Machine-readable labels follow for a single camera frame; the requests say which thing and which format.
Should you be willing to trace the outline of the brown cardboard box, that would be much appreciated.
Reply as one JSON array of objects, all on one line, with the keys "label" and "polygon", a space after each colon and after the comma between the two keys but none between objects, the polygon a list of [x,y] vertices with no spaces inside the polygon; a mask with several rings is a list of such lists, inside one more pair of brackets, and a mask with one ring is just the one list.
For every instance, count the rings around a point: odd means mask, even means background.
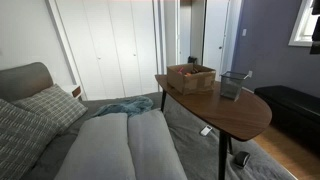
[{"label": "brown cardboard box", "polygon": [[167,82],[183,95],[214,89],[216,71],[198,64],[181,64],[167,67]]}]

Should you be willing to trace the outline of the teal crumpled blanket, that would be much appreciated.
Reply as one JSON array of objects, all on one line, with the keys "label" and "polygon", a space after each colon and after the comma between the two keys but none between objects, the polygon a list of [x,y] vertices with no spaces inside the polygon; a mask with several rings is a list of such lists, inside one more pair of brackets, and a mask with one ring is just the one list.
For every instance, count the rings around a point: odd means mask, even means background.
[{"label": "teal crumpled blanket", "polygon": [[119,103],[113,103],[101,106],[92,117],[103,116],[109,113],[126,113],[129,117],[150,111],[153,101],[146,96],[138,96],[132,99],[124,100]]}]

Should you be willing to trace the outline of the white remote control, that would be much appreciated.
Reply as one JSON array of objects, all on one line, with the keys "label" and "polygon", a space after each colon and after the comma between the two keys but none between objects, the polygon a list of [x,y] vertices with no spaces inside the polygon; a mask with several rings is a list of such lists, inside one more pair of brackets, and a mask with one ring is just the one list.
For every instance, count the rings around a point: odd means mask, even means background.
[{"label": "white remote control", "polygon": [[201,136],[207,136],[207,134],[212,130],[213,128],[209,125],[205,126],[201,131],[200,135]]}]

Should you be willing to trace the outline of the white closet doors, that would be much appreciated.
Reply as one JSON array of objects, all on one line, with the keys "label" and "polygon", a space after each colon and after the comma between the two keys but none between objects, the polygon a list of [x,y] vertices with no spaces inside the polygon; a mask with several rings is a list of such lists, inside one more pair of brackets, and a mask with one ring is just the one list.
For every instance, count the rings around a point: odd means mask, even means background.
[{"label": "white closet doors", "polygon": [[155,0],[48,0],[87,100],[156,92]]}]

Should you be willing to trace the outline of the right grey long cushion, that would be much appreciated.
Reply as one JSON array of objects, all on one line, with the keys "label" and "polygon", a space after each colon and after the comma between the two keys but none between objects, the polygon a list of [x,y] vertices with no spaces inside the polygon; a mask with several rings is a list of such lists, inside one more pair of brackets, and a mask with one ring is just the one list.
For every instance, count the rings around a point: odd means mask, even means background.
[{"label": "right grey long cushion", "polygon": [[187,180],[160,110],[130,117],[128,136],[137,180]]}]

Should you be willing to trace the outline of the grey long cushion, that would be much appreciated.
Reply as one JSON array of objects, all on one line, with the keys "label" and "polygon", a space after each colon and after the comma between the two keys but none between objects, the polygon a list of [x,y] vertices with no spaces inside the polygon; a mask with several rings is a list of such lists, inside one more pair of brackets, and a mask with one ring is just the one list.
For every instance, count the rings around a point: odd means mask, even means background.
[{"label": "grey long cushion", "polygon": [[187,180],[160,110],[130,117],[128,136],[137,180]]},{"label": "grey long cushion", "polygon": [[54,180],[135,180],[127,120],[125,113],[87,120]]}]

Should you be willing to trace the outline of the left grey long cushion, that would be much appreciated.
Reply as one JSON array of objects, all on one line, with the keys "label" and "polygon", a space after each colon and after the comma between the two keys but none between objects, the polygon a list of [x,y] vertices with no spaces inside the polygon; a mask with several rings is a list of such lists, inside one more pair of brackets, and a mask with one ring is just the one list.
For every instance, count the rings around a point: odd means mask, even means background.
[{"label": "left grey long cushion", "polygon": [[135,180],[127,120],[125,113],[87,120],[54,180]]}]

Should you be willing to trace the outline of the white wooden nightstand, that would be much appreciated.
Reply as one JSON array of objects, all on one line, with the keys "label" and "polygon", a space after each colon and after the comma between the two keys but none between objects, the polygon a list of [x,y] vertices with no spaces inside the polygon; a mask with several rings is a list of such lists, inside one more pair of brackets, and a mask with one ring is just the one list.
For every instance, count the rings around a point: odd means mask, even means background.
[{"label": "white wooden nightstand", "polygon": [[62,89],[76,99],[81,99],[81,87],[79,85],[65,85]]}]

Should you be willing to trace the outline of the dark wooden oval table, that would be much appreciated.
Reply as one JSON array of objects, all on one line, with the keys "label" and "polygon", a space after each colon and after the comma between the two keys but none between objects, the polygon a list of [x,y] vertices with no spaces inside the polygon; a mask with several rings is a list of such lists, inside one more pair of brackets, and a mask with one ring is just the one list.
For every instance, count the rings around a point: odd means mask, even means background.
[{"label": "dark wooden oval table", "polygon": [[227,139],[248,141],[261,134],[270,124],[272,111],[257,95],[242,90],[234,101],[220,95],[220,83],[214,90],[198,94],[182,95],[167,82],[166,75],[155,76],[163,89],[161,108],[169,94],[185,109],[220,131],[218,179],[225,180]]}]

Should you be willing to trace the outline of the plaid grey pillow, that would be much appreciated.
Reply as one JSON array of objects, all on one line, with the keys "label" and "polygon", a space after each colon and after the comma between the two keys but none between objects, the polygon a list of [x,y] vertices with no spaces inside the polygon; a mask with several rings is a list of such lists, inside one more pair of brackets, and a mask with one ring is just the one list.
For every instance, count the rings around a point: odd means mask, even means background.
[{"label": "plaid grey pillow", "polygon": [[60,134],[88,110],[87,107],[62,90],[57,84],[31,97],[16,100],[13,104],[55,121],[59,125]]}]

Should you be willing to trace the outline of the black round device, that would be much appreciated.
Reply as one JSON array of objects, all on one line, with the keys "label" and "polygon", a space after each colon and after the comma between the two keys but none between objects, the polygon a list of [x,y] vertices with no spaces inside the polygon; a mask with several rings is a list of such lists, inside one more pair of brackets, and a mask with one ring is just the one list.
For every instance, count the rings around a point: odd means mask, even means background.
[{"label": "black round device", "polygon": [[244,168],[247,162],[249,161],[249,159],[250,159],[250,154],[248,152],[240,151],[239,153],[236,154],[234,158],[234,163],[238,167]]}]

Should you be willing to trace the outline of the black bench ottoman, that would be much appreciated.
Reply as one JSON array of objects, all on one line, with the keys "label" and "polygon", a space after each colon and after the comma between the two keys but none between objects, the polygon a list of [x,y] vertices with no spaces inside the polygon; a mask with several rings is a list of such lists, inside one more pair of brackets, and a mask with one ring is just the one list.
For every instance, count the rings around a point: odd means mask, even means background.
[{"label": "black bench ottoman", "polygon": [[271,124],[313,151],[320,150],[320,99],[283,85],[259,87],[254,93],[272,110]]}]

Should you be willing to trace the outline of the dark patterned grey pillow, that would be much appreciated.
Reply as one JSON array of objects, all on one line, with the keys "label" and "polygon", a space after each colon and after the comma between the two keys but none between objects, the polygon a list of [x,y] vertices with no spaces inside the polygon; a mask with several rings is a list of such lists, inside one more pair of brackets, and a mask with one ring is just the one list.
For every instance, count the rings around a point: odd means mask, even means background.
[{"label": "dark patterned grey pillow", "polygon": [[59,125],[0,100],[0,180],[19,180],[38,160]]}]

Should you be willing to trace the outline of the grey upholstered headboard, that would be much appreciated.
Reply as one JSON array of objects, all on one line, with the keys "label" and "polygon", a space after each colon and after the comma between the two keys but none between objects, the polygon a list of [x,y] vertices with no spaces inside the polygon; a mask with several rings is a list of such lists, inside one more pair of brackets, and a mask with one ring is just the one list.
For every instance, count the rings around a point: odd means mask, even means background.
[{"label": "grey upholstered headboard", "polygon": [[41,62],[0,71],[0,98],[9,102],[30,97],[52,85],[49,70]]}]

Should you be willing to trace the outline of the white wall outlet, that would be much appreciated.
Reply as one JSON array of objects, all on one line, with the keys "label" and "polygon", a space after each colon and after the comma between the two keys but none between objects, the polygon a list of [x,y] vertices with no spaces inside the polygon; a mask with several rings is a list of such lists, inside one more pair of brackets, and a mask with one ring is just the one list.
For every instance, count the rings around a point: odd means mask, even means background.
[{"label": "white wall outlet", "polygon": [[248,77],[251,78],[251,77],[252,77],[252,74],[253,74],[253,71],[249,70],[249,71],[248,71]]}]

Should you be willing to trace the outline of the white wall light switch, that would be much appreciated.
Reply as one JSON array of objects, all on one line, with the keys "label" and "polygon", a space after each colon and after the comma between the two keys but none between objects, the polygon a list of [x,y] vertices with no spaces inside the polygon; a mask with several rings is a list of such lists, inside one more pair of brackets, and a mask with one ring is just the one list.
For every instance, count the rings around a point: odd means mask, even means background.
[{"label": "white wall light switch", "polygon": [[242,36],[246,36],[246,34],[247,34],[247,29],[243,29]]}]

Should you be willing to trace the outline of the white window frame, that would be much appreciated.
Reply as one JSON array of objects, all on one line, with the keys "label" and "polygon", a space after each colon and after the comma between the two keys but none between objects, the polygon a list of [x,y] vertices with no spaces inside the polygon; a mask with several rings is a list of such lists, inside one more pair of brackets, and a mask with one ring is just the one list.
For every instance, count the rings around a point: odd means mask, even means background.
[{"label": "white window frame", "polygon": [[313,15],[315,0],[302,0],[300,9],[289,39],[289,46],[310,47],[318,15]]}]

